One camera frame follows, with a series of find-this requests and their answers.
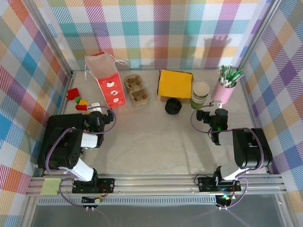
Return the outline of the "red paper takeout bag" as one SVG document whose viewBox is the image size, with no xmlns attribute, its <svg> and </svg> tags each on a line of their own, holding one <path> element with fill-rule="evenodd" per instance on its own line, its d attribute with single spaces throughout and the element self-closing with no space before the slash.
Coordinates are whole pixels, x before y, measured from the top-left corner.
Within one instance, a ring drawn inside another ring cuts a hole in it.
<svg viewBox="0 0 303 227">
<path fill-rule="evenodd" d="M 127 62 L 115 59 L 106 51 L 85 56 L 85 73 L 90 73 L 96 81 L 109 108 L 116 108 L 126 103 L 121 78 L 116 64 Z"/>
</svg>

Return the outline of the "pink cylindrical straw holder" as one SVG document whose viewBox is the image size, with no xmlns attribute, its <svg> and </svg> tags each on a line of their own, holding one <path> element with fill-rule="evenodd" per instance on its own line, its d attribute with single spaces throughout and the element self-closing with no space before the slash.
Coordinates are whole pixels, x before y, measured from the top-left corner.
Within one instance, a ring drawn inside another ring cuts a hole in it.
<svg viewBox="0 0 303 227">
<path fill-rule="evenodd" d="M 224 105 L 230 99 L 235 88 L 236 85 L 233 87 L 224 87 L 219 81 L 217 81 L 211 94 L 211 99 L 213 101 L 221 101 Z"/>
</svg>

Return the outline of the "large red block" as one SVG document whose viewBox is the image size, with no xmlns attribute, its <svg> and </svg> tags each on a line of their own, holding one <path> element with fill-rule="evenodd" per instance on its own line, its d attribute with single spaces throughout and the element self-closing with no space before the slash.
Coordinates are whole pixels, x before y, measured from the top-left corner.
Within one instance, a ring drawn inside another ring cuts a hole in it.
<svg viewBox="0 0 303 227">
<path fill-rule="evenodd" d="M 67 91 L 67 96 L 66 96 L 66 98 L 67 98 L 68 100 L 74 100 L 76 97 L 79 97 L 79 96 L 80 96 L 80 94 L 79 94 L 78 89 L 77 89 L 77 88 L 73 88 L 73 89 L 69 89 L 69 90 Z"/>
</svg>

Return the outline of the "yellow-topped cardboard box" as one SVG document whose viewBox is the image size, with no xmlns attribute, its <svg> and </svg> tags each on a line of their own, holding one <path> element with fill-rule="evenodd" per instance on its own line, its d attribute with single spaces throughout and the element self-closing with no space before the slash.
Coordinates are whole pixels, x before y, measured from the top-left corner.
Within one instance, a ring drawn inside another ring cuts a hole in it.
<svg viewBox="0 0 303 227">
<path fill-rule="evenodd" d="M 191 102 L 192 83 L 194 77 L 192 73 L 160 70 L 157 87 L 157 100 L 166 102 L 170 98 L 176 98 L 182 104 Z"/>
</svg>

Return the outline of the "small connector board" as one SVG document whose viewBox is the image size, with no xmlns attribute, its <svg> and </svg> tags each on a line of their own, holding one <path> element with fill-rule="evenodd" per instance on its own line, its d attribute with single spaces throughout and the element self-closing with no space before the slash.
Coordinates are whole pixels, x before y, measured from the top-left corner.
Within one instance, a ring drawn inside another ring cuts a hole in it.
<svg viewBox="0 0 303 227">
<path fill-rule="evenodd" d="M 219 208 L 231 206 L 233 200 L 236 199 L 235 195 L 229 195 L 229 194 L 216 195 L 215 198 L 216 198 L 216 206 Z"/>
<path fill-rule="evenodd" d="M 98 197 L 87 197 L 87 196 L 82 196 L 81 198 L 81 203 L 94 203 L 94 204 L 100 204 L 104 202 L 105 196 L 98 196 Z"/>
</svg>

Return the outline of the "green sticky note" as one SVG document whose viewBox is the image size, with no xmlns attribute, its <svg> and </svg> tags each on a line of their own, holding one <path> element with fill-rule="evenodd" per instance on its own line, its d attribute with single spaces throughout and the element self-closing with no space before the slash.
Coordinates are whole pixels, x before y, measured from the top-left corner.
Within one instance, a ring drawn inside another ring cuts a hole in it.
<svg viewBox="0 0 303 227">
<path fill-rule="evenodd" d="M 40 195 L 53 196 L 59 192 L 60 178 L 47 178 L 44 180 Z"/>
</svg>

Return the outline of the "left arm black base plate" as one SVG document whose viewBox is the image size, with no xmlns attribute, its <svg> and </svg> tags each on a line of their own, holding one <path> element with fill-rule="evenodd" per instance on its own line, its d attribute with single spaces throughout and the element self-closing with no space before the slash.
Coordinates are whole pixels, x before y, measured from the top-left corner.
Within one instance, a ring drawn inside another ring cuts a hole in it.
<svg viewBox="0 0 303 227">
<path fill-rule="evenodd" d="M 72 193 L 74 194 L 107 194 L 113 193 L 115 187 L 114 178 L 99 178 L 90 182 L 73 181 Z"/>
</svg>

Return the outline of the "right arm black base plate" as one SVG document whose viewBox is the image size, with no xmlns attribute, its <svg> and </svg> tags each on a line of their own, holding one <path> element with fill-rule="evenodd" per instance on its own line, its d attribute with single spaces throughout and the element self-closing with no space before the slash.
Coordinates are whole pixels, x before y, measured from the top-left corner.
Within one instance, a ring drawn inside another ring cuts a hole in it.
<svg viewBox="0 0 303 227">
<path fill-rule="evenodd" d="M 221 180 L 214 177 L 199 177 L 200 192 L 240 192 L 241 184 L 236 180 Z"/>
</svg>

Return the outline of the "aluminium mounting rail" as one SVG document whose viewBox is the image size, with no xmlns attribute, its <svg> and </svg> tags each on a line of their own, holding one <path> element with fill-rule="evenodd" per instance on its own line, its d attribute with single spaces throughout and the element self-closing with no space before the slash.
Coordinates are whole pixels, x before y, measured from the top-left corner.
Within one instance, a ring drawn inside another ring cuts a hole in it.
<svg viewBox="0 0 303 227">
<path fill-rule="evenodd" d="M 194 183 L 194 175 L 190 174 L 120 174 L 100 175 L 100 178 L 114 178 L 114 195 L 198 195 L 204 194 L 199 191 Z M 248 188 L 245 189 L 245 180 L 241 179 L 240 195 L 246 194 L 276 194 L 285 193 L 286 186 L 281 175 L 270 174 L 247 174 Z"/>
</svg>

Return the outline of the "aluminium frame post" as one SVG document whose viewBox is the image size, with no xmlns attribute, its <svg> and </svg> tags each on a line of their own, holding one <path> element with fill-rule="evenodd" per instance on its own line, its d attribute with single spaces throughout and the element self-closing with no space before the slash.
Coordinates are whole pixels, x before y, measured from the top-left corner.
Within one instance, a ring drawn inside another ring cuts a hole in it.
<svg viewBox="0 0 303 227">
<path fill-rule="evenodd" d="M 43 16 L 41 15 L 38 7 L 36 6 L 34 0 L 22 0 L 26 8 L 28 9 L 29 13 L 33 17 L 34 21 L 36 22 L 38 28 L 40 29 L 42 35 L 44 36 L 45 40 L 49 44 L 50 48 L 52 49 L 55 57 L 57 58 L 59 64 L 63 68 L 64 72 L 69 76 L 72 77 L 72 70 L 66 61 L 59 45 L 57 44 L 54 36 L 52 35 L 47 23 L 45 22 Z"/>
<path fill-rule="evenodd" d="M 267 27 L 270 24 L 270 21 L 272 20 L 275 12 L 277 11 L 279 5 L 281 4 L 282 0 L 271 0 L 268 8 L 259 23 L 258 27 L 256 28 L 256 32 L 254 36 L 252 37 L 252 40 L 250 44 L 248 45 L 246 52 L 244 53 L 244 56 L 242 57 L 239 67 L 244 68 L 245 65 L 249 62 L 251 59 L 253 52 L 255 51 L 259 41 L 263 37 L 264 33 L 266 32 Z"/>
</svg>

